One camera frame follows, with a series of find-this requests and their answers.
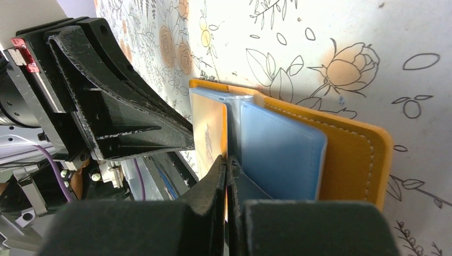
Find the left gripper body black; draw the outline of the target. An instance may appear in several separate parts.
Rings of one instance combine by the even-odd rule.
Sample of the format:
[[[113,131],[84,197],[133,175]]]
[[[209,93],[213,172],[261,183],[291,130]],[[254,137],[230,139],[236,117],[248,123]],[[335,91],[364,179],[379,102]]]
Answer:
[[[52,21],[20,25],[8,37],[12,44],[5,51],[12,66],[8,74],[31,111],[26,125],[41,127],[62,161],[83,152],[103,159],[102,144],[94,135],[103,116],[103,96],[53,37],[69,34],[65,43],[95,50],[102,33],[102,21]]]

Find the orange leather card holder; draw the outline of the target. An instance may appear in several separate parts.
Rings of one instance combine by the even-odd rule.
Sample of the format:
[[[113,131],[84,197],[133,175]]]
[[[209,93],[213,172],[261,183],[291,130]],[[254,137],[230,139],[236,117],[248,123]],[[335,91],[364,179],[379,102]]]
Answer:
[[[191,79],[191,88],[251,94],[267,110],[320,129],[328,138],[319,198],[384,207],[392,163],[393,140],[381,127],[284,102],[254,89]]]

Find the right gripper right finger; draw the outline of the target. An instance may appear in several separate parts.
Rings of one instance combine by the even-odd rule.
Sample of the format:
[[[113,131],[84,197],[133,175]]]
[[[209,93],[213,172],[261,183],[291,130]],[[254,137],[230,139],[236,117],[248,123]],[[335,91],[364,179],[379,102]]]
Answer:
[[[360,201],[272,199],[227,160],[230,255],[398,255],[390,227]]]

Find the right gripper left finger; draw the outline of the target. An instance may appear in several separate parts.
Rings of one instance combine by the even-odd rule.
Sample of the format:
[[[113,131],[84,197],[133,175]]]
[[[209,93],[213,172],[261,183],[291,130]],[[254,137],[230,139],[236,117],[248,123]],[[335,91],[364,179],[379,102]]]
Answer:
[[[173,201],[78,201],[53,219],[39,255],[222,255],[226,163],[218,156]]]

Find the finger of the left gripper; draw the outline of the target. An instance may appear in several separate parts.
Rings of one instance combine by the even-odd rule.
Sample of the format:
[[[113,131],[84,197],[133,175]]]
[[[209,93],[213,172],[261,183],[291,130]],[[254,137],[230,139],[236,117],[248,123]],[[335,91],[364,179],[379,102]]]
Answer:
[[[85,47],[63,40],[69,34],[55,36],[53,40],[65,52],[77,68],[83,70],[82,60]],[[177,134],[166,129],[165,122],[152,119],[148,112],[130,107],[111,94],[102,91],[103,116],[94,129],[97,142],[102,144],[102,160],[123,160],[127,158],[159,154],[171,151],[194,149],[192,134]]]
[[[121,51],[104,18],[77,22],[89,41],[82,60],[83,70],[101,90],[117,100],[149,113],[152,119],[165,122],[166,129],[177,134],[192,134],[192,125],[168,105],[135,71]]]

